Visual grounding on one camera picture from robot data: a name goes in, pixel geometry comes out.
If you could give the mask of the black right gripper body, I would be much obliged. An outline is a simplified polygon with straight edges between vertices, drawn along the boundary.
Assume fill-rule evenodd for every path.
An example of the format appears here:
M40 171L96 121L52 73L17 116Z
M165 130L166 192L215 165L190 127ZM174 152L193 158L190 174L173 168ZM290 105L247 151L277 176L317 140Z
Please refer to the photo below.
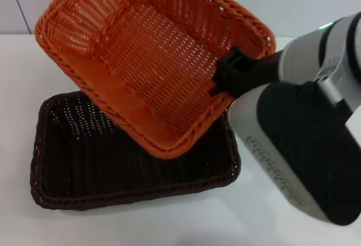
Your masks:
M236 81L236 98L254 88L279 80L279 62L282 51L267 57L254 59L243 54L237 66L240 76Z

